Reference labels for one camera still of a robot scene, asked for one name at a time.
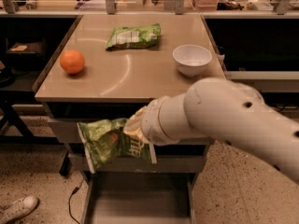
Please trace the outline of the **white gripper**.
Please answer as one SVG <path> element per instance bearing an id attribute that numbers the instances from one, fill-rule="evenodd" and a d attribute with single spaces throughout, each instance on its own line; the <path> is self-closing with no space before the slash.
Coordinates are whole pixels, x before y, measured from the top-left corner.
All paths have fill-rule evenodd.
<path id="1" fill-rule="evenodd" d="M 174 144 L 163 130 L 160 122 L 160 111 L 163 103 L 168 99 L 164 96 L 152 100 L 147 107 L 137 110 L 125 123 L 123 131 L 125 134 L 143 143 L 149 141 L 156 146 L 166 146 Z"/>

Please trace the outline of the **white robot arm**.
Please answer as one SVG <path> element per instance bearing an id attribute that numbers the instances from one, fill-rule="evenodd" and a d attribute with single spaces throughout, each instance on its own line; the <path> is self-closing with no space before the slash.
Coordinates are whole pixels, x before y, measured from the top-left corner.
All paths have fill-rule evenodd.
<path id="1" fill-rule="evenodd" d="M 155 99 L 136 111 L 124 133 L 156 146 L 206 135 L 299 181 L 299 123 L 279 114 L 260 93 L 241 83 L 201 79 L 180 95 Z"/>

